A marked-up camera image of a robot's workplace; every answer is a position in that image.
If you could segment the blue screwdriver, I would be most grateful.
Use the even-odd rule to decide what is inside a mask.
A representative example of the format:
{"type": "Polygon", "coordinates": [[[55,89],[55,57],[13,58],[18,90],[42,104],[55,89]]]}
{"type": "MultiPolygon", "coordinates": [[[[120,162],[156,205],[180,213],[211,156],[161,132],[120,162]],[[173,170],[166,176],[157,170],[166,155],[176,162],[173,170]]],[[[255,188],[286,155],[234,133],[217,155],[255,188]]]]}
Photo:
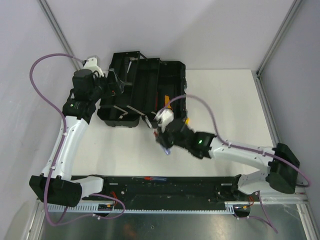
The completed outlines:
{"type": "Polygon", "coordinates": [[[161,182],[167,181],[167,178],[159,177],[159,176],[133,176],[132,178],[143,179],[145,181],[161,181],[161,182]]]}
{"type": "Polygon", "coordinates": [[[163,148],[163,151],[165,152],[166,155],[170,155],[171,154],[171,149],[170,148],[163,148]]]}

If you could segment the black plastic toolbox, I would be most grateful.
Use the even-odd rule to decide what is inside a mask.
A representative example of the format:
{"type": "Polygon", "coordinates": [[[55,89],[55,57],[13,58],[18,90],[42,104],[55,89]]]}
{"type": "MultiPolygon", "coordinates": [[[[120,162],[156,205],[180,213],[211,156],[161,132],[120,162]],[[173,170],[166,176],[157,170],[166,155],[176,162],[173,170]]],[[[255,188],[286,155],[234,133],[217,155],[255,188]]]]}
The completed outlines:
{"type": "MultiPolygon", "coordinates": [[[[149,120],[152,127],[156,128],[154,117],[164,107],[165,95],[171,100],[186,93],[186,66],[181,61],[147,58],[140,51],[116,52],[109,65],[111,68],[122,81],[131,82],[133,86],[125,86],[120,95],[100,100],[97,116],[109,127],[135,128],[140,120],[149,120]],[[128,74],[125,73],[125,57],[137,58],[131,64],[128,74]]],[[[176,118],[187,118],[184,99],[170,105],[176,118]]]]}

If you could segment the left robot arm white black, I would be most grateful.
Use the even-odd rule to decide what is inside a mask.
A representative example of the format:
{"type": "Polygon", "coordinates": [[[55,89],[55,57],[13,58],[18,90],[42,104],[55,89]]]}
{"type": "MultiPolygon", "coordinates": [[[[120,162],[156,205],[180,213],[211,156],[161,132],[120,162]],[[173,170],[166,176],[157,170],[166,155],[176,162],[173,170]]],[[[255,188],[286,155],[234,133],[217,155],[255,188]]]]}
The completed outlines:
{"type": "Polygon", "coordinates": [[[110,196],[111,188],[101,177],[72,180],[72,169],[81,139],[96,111],[96,103],[102,97],[120,93],[120,90],[113,89],[117,84],[108,81],[98,66],[75,71],[72,84],[60,111],[62,121],[51,156],[40,175],[33,175],[29,180],[29,186],[43,203],[65,207],[75,207],[91,194],[100,200],[110,196]]]}

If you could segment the claw hammer black handle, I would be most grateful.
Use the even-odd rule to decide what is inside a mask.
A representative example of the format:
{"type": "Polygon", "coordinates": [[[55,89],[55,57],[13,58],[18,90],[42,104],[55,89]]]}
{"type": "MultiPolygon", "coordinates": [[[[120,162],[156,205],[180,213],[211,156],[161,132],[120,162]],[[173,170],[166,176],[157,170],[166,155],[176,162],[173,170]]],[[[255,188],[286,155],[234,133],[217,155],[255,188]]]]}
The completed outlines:
{"type": "Polygon", "coordinates": [[[129,73],[129,70],[130,70],[132,63],[137,60],[138,60],[137,57],[125,57],[124,58],[124,69],[125,69],[126,74],[129,73]]]}

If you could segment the yellow utility knife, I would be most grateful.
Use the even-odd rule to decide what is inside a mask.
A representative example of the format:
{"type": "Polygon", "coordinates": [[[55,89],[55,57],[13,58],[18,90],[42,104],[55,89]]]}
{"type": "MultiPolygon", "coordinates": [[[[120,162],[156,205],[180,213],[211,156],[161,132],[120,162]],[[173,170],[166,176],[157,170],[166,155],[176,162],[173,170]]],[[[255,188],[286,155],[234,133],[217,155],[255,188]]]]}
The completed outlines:
{"type": "Polygon", "coordinates": [[[164,107],[167,108],[167,109],[170,109],[170,110],[173,110],[171,104],[170,104],[170,96],[169,95],[165,95],[164,96],[164,107]]]}

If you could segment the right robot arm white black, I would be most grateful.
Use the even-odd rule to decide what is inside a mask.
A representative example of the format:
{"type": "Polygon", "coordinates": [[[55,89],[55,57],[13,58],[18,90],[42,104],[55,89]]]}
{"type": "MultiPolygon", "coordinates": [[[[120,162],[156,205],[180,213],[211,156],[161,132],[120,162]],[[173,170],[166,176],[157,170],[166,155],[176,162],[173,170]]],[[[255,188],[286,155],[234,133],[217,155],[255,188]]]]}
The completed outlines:
{"type": "Polygon", "coordinates": [[[166,126],[159,124],[155,139],[166,151],[177,146],[198,159],[227,160],[256,168],[256,172],[235,176],[230,194],[237,201],[261,190],[283,194],[296,191],[300,162],[286,144],[278,143],[274,148],[254,146],[254,151],[250,146],[239,149],[220,142],[213,133],[194,131],[178,119],[166,126]]]}

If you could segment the red black handled tool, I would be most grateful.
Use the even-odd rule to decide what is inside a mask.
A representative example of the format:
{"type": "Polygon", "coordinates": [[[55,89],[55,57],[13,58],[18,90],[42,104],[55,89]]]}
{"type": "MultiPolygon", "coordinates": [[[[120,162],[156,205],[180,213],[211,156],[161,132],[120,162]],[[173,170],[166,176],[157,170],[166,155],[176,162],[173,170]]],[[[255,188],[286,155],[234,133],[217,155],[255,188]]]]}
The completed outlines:
{"type": "Polygon", "coordinates": [[[156,92],[156,96],[155,96],[155,109],[158,109],[158,105],[159,105],[159,92],[156,92]]]}

